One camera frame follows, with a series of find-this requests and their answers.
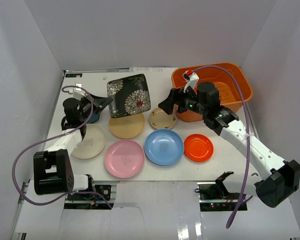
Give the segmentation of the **teal square plate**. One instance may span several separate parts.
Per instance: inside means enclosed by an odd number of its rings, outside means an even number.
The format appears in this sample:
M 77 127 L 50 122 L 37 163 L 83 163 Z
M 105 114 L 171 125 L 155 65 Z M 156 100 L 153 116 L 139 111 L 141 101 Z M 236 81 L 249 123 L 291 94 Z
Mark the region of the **teal square plate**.
M 93 113 L 90 117 L 89 121 L 87 121 L 87 124 L 94 124 L 100 119 L 100 114 Z

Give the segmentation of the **black floral square plate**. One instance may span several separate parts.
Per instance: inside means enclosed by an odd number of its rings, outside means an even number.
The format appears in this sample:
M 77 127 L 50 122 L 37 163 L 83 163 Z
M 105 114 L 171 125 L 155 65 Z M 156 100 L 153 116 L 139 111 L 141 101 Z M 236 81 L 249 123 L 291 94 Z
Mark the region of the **black floral square plate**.
M 107 83 L 110 117 L 122 118 L 151 109 L 150 92 L 143 73 L 115 79 Z

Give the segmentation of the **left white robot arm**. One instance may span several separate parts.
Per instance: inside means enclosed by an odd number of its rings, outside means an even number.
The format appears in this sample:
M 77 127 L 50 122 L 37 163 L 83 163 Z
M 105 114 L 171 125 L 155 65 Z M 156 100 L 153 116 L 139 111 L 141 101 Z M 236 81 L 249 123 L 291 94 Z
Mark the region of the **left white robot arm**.
M 62 135 L 45 151 L 33 156 L 34 190 L 37 195 L 69 193 L 75 190 L 70 155 L 87 135 L 87 122 L 113 101 L 110 97 L 70 97 L 63 101 Z

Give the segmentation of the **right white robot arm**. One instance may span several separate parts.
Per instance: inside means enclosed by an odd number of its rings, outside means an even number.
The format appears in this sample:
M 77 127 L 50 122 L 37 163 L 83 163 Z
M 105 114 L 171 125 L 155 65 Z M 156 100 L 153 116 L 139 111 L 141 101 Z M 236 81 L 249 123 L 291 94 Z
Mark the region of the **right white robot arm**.
M 172 88 L 168 97 L 158 104 L 171 115 L 192 111 L 202 116 L 205 125 L 232 144 L 257 170 L 261 181 L 256 182 L 258 198 L 268 207 L 275 208 L 296 192 L 300 184 L 300 164 L 287 161 L 267 148 L 255 136 L 247 133 L 248 125 L 229 108 L 221 105 L 219 90 L 211 82 L 202 82 L 197 90 L 191 87 Z

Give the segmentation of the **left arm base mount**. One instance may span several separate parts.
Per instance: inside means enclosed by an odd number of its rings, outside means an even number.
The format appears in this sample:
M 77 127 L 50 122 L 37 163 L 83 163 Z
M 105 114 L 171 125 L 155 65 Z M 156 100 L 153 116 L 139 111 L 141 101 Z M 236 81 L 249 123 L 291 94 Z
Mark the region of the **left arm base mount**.
M 86 190 L 82 190 L 85 194 L 69 194 L 66 197 L 67 201 L 75 202 L 75 201 L 102 201 L 103 198 L 106 201 L 111 200 L 111 192 L 112 186 L 110 184 L 92 184 Z

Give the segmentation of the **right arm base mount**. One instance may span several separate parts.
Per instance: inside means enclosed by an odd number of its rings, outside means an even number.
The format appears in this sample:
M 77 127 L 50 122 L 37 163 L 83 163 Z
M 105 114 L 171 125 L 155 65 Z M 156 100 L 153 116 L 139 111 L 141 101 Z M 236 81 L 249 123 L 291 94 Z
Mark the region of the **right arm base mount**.
M 197 182 L 194 192 L 198 194 L 201 212 L 232 212 L 235 209 L 239 193 L 229 192 L 224 185 L 224 180 L 233 174 L 227 171 L 214 181 Z

